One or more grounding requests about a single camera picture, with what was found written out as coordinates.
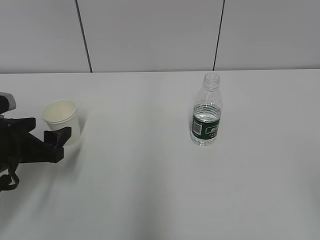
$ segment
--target wall seam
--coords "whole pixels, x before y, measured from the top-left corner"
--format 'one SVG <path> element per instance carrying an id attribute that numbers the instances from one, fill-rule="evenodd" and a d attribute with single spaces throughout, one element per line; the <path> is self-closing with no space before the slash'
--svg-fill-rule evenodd
<path id="1" fill-rule="evenodd" d="M 86 40 L 86 36 L 85 36 L 84 26 L 83 26 L 82 20 L 81 20 L 78 0 L 74 0 L 74 2 L 75 2 L 76 12 L 78 14 L 78 19 L 79 19 L 79 24 L 80 24 L 80 28 L 81 28 L 83 44 L 84 44 L 85 53 L 86 53 L 86 58 L 87 58 L 87 61 L 88 61 L 88 64 L 89 64 L 90 73 L 92 73 L 92 67 L 91 67 L 91 61 L 90 61 L 88 46 L 87 46 L 87 40 Z"/>
<path id="2" fill-rule="evenodd" d="M 220 41 L 222 20 L 223 20 L 223 17 L 224 17 L 225 3 L 226 3 L 226 0 L 223 0 L 221 18 L 220 18 L 220 25 L 219 25 L 219 32 L 218 32 L 218 39 L 216 40 L 216 47 L 215 47 L 215 55 L 214 55 L 214 62 L 213 62 L 213 69 L 212 69 L 213 71 L 216 69 L 216 60 L 217 60 L 217 53 L 218 53 L 218 47 L 219 47 L 219 41 Z"/>

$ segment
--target white table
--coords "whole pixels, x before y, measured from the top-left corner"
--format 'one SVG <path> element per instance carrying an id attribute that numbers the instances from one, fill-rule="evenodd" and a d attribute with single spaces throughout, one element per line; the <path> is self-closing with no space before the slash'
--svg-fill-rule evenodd
<path id="1" fill-rule="evenodd" d="M 55 99 L 85 122 L 60 163 L 19 166 L 1 240 L 320 239 L 320 70 L 219 74 L 209 147 L 189 137 L 205 72 L 0 75 L 37 137 Z"/>

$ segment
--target cup rim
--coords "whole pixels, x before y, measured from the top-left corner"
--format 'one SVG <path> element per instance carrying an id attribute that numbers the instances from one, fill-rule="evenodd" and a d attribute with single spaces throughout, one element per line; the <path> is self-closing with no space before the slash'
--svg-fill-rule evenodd
<path id="1" fill-rule="evenodd" d="M 46 119 L 46 117 L 44 116 L 44 113 L 45 113 L 45 110 L 48 109 L 50 107 L 50 105 L 56 103 L 56 102 L 69 102 L 71 103 L 73 106 L 74 106 L 74 110 L 72 111 L 72 113 L 67 117 L 67 118 L 64 118 L 62 120 L 56 120 L 56 121 L 52 121 L 52 120 L 49 120 L 49 119 Z M 54 100 L 54 101 L 51 101 L 49 102 L 43 109 L 42 111 L 42 119 L 44 121 L 46 121 L 47 123 L 49 124 L 62 124 L 62 123 L 65 123 L 67 121 L 69 121 L 70 119 L 72 119 L 75 115 L 76 115 L 76 112 L 77 112 L 77 105 L 74 101 L 70 100 L 70 99 L 57 99 L 57 100 Z"/>

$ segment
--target white paper cup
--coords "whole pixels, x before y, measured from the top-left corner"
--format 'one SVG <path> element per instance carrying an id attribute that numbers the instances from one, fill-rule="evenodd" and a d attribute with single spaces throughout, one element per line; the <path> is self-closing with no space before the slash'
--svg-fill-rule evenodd
<path id="1" fill-rule="evenodd" d="M 42 118 L 51 131 L 71 127 L 71 137 L 65 143 L 70 146 L 80 139 L 80 126 L 77 116 L 77 105 L 68 99 L 50 102 L 43 110 Z"/>

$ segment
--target green bottle label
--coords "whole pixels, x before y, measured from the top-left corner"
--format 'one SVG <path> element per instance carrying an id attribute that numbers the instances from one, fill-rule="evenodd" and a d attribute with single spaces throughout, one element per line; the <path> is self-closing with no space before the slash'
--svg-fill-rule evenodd
<path id="1" fill-rule="evenodd" d="M 209 140 L 217 136 L 220 119 L 213 122 L 203 122 L 192 117 L 192 133 L 198 139 Z"/>

